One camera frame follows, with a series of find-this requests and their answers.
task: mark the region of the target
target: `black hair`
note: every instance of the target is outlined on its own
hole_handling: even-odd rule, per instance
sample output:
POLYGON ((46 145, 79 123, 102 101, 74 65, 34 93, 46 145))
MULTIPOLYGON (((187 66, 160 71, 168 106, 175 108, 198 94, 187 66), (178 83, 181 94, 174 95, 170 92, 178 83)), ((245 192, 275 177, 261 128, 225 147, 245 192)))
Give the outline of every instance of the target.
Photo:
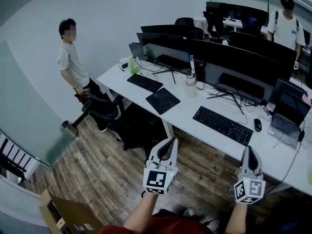
POLYGON ((287 10, 293 10, 294 2, 293 0, 281 0, 283 7, 287 10))
POLYGON ((64 35, 64 31, 70 30, 70 26, 76 26, 76 22, 71 18, 69 18, 67 20, 63 20, 60 22, 59 27, 58 27, 58 31, 59 31, 60 37, 62 39, 63 39, 62 35, 64 35))

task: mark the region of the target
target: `laptop screen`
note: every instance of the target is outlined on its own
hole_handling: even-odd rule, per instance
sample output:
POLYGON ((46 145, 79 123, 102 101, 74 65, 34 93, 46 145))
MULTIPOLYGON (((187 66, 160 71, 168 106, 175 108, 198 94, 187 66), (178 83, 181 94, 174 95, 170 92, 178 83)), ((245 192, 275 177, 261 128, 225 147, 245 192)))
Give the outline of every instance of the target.
POLYGON ((311 107, 301 98, 284 91, 274 109, 274 113, 278 113, 300 126, 310 109, 311 107))

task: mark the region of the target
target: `mouse pad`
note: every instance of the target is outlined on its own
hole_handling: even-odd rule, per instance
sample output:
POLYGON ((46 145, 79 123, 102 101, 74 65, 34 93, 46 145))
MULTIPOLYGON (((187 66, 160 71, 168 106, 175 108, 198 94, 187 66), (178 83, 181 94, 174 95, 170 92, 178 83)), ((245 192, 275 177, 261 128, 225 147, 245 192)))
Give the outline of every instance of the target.
POLYGON ((156 93, 146 97, 146 100, 160 115, 181 102, 165 88, 159 89, 156 93))

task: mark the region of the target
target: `dark red clothing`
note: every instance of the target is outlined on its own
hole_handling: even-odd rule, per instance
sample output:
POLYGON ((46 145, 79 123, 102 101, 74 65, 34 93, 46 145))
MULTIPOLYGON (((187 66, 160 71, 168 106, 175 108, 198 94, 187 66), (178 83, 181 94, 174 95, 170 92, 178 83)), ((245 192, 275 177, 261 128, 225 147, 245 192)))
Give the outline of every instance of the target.
MULTIPOLYGON (((183 219, 180 217, 153 217, 145 234, 212 234, 211 230, 192 220, 183 219)), ((100 234, 134 234, 134 232, 113 225, 105 226, 100 234)))

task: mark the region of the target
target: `white t-shirt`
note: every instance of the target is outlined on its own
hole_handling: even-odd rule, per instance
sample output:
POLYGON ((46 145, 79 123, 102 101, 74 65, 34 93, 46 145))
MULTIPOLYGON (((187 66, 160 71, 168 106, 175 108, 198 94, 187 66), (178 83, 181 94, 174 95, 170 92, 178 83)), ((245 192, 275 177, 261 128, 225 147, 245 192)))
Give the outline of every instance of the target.
POLYGON ((89 84, 88 72, 78 60, 77 50, 74 44, 62 42, 58 56, 60 70, 67 69, 69 75, 83 88, 89 84))
POLYGON ((283 11, 278 11, 277 24, 275 25, 275 12, 270 14, 268 31, 274 34, 274 42, 277 42, 285 47, 296 50, 296 43, 305 46, 303 27, 299 23, 299 31, 297 31, 297 19, 287 20, 283 11))

